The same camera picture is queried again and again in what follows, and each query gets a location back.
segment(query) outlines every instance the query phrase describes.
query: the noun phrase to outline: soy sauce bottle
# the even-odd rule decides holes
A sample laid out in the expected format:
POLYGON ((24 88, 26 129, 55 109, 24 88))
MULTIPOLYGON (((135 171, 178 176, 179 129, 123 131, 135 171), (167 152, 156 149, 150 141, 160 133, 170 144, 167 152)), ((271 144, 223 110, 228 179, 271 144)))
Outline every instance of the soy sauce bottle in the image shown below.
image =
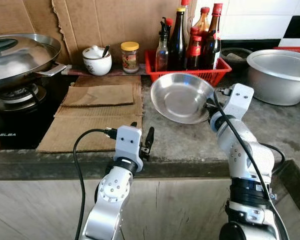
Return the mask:
POLYGON ((186 43, 184 37, 184 7, 176 9, 175 26, 168 44, 168 71, 184 70, 186 43))
POLYGON ((202 46, 200 59, 201 69, 216 69, 221 50, 219 37, 219 22, 222 11, 222 3, 215 3, 212 10, 212 20, 202 46))
POLYGON ((193 36, 192 43, 189 45, 188 49, 189 57, 186 61, 186 69, 198 70, 201 53, 201 36, 193 36))

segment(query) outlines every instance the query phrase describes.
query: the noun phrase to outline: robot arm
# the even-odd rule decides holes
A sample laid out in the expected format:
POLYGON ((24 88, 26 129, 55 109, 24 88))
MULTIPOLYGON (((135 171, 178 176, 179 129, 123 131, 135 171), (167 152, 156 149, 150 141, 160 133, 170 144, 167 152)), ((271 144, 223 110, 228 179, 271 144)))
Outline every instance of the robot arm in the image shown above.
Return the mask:
MULTIPOLYGON (((274 155, 269 148, 257 141, 241 121, 248 110, 254 90, 242 84, 235 84, 231 89, 224 90, 223 94, 230 95, 223 111, 253 156, 270 191, 274 155)), ((279 240, 274 213, 265 198, 261 180, 244 148, 219 111, 211 117, 210 127, 217 132, 217 143, 228 157, 232 179, 230 199, 225 206, 229 222, 222 227, 219 239, 227 240, 229 236, 233 236, 231 239, 236 240, 279 240)))
POLYGON ((122 213, 130 193, 135 173, 143 168, 142 159, 149 157, 154 139, 151 127, 142 146, 142 131, 134 126, 121 126, 117 130, 106 130, 110 138, 116 139, 114 166, 101 180, 97 189, 97 200, 84 226, 81 240, 115 240, 119 236, 122 213))

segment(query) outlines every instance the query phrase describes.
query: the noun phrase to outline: stove burner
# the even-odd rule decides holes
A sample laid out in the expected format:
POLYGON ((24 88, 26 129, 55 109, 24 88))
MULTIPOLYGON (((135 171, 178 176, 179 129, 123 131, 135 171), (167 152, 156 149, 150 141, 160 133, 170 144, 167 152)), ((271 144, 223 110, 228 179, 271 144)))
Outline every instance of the stove burner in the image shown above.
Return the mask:
POLYGON ((0 94, 0 112, 12 113, 27 111, 43 102, 46 95, 47 91, 42 86, 35 84, 27 88, 0 94))
POLYGON ((0 94, 0 99, 5 104, 17 104, 25 102, 31 98, 33 95, 31 91, 36 95, 38 93, 38 87, 36 84, 32 83, 27 88, 17 89, 15 91, 6 92, 0 94))

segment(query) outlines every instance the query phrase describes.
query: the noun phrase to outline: black stovetop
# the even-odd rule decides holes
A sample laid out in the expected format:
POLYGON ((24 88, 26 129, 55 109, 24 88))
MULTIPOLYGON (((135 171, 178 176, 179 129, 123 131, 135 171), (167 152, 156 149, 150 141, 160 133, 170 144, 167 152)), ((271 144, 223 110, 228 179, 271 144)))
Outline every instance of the black stovetop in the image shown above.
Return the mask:
POLYGON ((20 112, 0 112, 0 150, 35 149, 49 129, 73 77, 45 77, 35 83, 47 91, 39 105, 20 112))

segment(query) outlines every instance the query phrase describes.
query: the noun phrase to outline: glass jar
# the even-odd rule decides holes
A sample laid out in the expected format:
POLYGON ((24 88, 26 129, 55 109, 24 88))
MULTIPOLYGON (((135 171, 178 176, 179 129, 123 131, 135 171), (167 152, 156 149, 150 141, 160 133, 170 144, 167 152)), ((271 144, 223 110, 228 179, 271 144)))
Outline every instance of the glass jar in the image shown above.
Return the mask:
POLYGON ((139 43, 125 41, 121 43, 122 68, 127 74, 134 74, 139 70, 139 43))

